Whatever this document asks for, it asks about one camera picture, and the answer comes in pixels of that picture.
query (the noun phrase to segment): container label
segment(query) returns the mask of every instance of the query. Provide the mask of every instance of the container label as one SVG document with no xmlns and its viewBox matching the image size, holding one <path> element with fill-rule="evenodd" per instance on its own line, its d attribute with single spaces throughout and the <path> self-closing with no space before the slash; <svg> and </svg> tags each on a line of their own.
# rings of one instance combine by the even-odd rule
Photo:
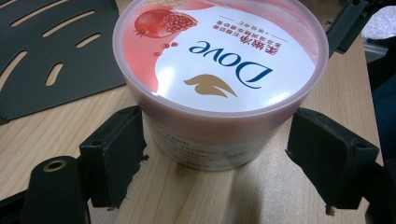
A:
<svg viewBox="0 0 396 224">
<path fill-rule="evenodd" d="M 129 21 L 123 44 L 128 64 L 145 86 L 205 111 L 274 105 L 300 90 L 315 70 L 282 28 L 222 6 L 141 7 Z"/>
</svg>

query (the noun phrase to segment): dove container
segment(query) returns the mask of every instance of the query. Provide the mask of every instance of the dove container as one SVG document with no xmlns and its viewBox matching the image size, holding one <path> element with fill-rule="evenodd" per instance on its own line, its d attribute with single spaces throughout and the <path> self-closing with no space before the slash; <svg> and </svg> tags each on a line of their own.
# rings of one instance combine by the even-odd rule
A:
<svg viewBox="0 0 396 224">
<path fill-rule="evenodd" d="M 296 0 L 134 0 L 113 49 L 150 134 L 192 168 L 254 160 L 323 76 L 328 42 Z"/>
</svg>

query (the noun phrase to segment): pomegranate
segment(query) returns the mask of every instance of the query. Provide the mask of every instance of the pomegranate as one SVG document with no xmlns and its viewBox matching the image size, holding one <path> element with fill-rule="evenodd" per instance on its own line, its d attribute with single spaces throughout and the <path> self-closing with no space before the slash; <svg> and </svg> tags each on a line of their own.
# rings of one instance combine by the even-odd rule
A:
<svg viewBox="0 0 396 224">
<path fill-rule="evenodd" d="M 137 35 L 151 38 L 163 38 L 185 31 L 198 23 L 184 13 L 175 13 L 166 9 L 152 9 L 142 13 L 134 21 Z"/>
</svg>

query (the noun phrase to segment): dove logo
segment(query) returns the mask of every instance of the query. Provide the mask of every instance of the dove logo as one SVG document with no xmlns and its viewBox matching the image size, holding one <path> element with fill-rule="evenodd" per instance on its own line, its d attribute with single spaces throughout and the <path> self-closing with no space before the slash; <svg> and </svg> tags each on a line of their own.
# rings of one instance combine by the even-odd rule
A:
<svg viewBox="0 0 396 224">
<path fill-rule="evenodd" d="M 259 63 L 254 62 L 242 62 L 242 57 L 236 53 L 223 53 L 224 49 L 210 49 L 210 44 L 206 41 L 198 41 L 197 43 L 203 43 L 204 46 L 195 46 L 189 48 L 191 53 L 195 54 L 203 54 L 203 57 L 207 56 L 210 53 L 213 53 L 213 61 L 215 63 L 219 63 L 222 66 L 232 67 L 236 66 L 235 68 L 235 75 L 238 80 L 244 84 L 245 86 L 251 89 L 259 89 L 260 87 L 252 86 L 250 83 L 254 83 L 265 77 L 266 75 L 273 72 L 273 69 L 264 66 Z M 248 71 L 251 71 L 251 67 L 254 66 L 255 70 L 259 70 L 260 73 L 251 78 L 249 80 L 244 80 L 243 77 L 251 77 L 251 74 L 247 72 L 247 68 L 249 67 Z"/>
</svg>

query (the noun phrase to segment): container lid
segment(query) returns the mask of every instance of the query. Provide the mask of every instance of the container lid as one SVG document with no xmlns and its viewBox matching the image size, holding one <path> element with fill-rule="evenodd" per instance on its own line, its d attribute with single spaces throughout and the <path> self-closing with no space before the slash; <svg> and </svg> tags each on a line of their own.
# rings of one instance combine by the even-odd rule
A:
<svg viewBox="0 0 396 224">
<path fill-rule="evenodd" d="M 310 91 L 327 59 L 318 57 L 313 17 L 287 1 L 236 2 L 128 7 L 116 34 L 126 78 L 152 97 L 209 112 L 263 109 Z"/>
</svg>

